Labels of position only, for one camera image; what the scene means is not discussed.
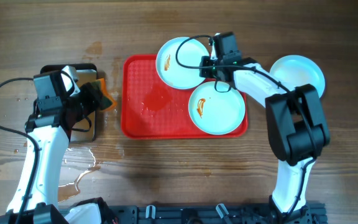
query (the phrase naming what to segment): orange sauce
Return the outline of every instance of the orange sauce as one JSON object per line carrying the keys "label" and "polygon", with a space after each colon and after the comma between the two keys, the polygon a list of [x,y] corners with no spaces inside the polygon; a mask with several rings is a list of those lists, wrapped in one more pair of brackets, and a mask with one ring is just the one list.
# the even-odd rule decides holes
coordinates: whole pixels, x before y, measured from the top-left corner
{"label": "orange sauce", "polygon": [[166,61],[165,61],[165,65],[164,65],[164,70],[168,71],[169,66],[170,66],[170,61],[171,61],[171,55],[168,55]]}
{"label": "orange sauce", "polygon": [[205,103],[205,99],[201,98],[198,100],[198,105],[197,105],[197,112],[200,115],[200,118],[203,118],[203,108],[204,108],[204,103]]}

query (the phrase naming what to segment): water spill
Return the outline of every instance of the water spill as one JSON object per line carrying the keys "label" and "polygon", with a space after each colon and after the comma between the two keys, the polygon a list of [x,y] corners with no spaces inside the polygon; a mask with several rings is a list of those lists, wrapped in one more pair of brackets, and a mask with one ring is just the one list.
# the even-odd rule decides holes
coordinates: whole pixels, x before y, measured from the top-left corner
{"label": "water spill", "polygon": [[121,87],[122,87],[121,64],[122,64],[122,57],[115,57],[115,58],[113,58],[113,60],[111,62],[111,66],[112,66],[111,77],[112,77],[112,79],[108,79],[108,87],[116,89],[116,90],[121,89]]}
{"label": "water spill", "polygon": [[91,154],[91,156],[93,158],[93,166],[91,167],[91,165],[89,165],[89,168],[87,168],[84,172],[82,172],[74,180],[74,182],[59,186],[59,189],[58,189],[58,201],[59,202],[64,202],[65,200],[78,195],[81,192],[80,188],[78,188],[78,184],[80,183],[81,179],[86,174],[89,174],[89,173],[92,173],[94,171],[100,170],[100,166],[97,165],[97,164],[99,164],[101,162],[96,162],[96,158],[93,155],[91,149],[89,149],[89,153]]}
{"label": "water spill", "polygon": [[211,169],[203,169],[203,173],[205,177],[210,177],[212,175]]}
{"label": "water spill", "polygon": [[108,120],[109,120],[109,113],[103,113],[104,116],[104,127],[107,128],[108,126]]}
{"label": "water spill", "polygon": [[182,165],[182,166],[188,166],[188,162],[183,162],[183,161],[177,161],[179,163],[179,165]]}
{"label": "water spill", "polygon": [[121,156],[121,159],[123,159],[125,157],[125,151],[124,151],[124,147],[122,146],[122,144],[116,144],[116,150],[118,150],[119,155]]}
{"label": "water spill", "polygon": [[72,198],[76,195],[78,195],[81,190],[78,188],[78,184],[80,183],[80,180],[90,172],[93,172],[91,170],[86,170],[83,173],[81,173],[72,183],[68,183],[66,185],[59,186],[58,190],[58,201],[64,202],[65,200]]}

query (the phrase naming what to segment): white plate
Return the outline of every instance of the white plate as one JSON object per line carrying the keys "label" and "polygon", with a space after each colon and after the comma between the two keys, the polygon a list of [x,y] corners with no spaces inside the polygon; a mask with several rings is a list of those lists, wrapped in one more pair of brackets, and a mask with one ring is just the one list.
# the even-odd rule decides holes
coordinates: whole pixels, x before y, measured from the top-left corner
{"label": "white plate", "polygon": [[312,60],[300,55],[288,55],[278,59],[270,69],[270,74],[295,86],[312,84],[323,95],[326,87],[323,72]]}
{"label": "white plate", "polygon": [[[186,90],[198,86],[205,78],[200,77],[199,69],[183,68],[177,64],[175,55],[179,45],[188,37],[178,37],[165,43],[157,54],[155,67],[161,80],[170,87]],[[180,63],[189,66],[199,66],[202,56],[209,53],[204,45],[197,40],[190,40],[179,50]]]}
{"label": "white plate", "polygon": [[[219,93],[214,81],[197,87],[189,99],[189,114],[193,123],[208,134],[227,134],[235,130],[246,115],[246,104],[237,90]],[[227,91],[229,84],[218,82],[219,91]],[[197,112],[198,102],[205,99],[203,115]]]}

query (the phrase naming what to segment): black metal base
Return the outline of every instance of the black metal base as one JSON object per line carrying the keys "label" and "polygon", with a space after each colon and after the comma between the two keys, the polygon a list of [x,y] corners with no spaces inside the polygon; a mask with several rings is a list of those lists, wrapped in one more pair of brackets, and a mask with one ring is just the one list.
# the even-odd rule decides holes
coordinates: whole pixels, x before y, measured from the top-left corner
{"label": "black metal base", "polygon": [[[267,203],[225,207],[221,218],[214,206],[155,207],[107,206],[102,198],[92,198],[74,205],[97,203],[103,223],[113,224],[276,224],[276,217]],[[39,203],[34,210],[24,212],[21,223],[67,223],[64,216],[70,208],[60,209]],[[302,217],[285,222],[289,224],[327,224],[324,204],[307,203]],[[17,214],[12,210],[0,216],[0,223],[15,223]]]}
{"label": "black metal base", "polygon": [[[146,208],[136,206],[110,206],[118,217],[119,224],[188,224],[189,216],[196,213],[203,224],[226,224],[222,220],[214,206],[197,207],[156,207],[155,219],[146,219]],[[233,224],[270,224],[269,205],[267,203],[250,204],[244,206],[227,206],[230,221]],[[325,204],[308,204],[306,215],[296,220],[286,222],[289,224],[328,224]],[[60,213],[65,216],[69,209],[61,209]]]}

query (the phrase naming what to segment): red tray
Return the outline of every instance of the red tray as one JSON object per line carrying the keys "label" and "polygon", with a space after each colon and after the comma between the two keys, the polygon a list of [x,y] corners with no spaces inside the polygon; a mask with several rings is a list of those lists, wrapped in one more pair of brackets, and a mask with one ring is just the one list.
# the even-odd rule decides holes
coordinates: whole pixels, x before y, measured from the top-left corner
{"label": "red tray", "polygon": [[133,55],[124,64],[122,132],[132,139],[234,138],[245,133],[247,113],[231,133],[216,136],[191,121],[188,101],[193,89],[177,90],[161,81],[155,69],[157,55]]}

